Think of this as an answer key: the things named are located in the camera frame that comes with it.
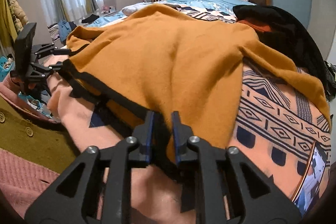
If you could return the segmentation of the person's left hand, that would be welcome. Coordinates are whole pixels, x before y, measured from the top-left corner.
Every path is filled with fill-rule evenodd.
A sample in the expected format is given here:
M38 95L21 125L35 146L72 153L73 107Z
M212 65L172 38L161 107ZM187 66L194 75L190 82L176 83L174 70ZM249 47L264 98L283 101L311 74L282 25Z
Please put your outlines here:
M29 82L27 79L22 79L21 77L11 77L10 80L13 83L13 89L17 92L26 92L34 90L37 83Z

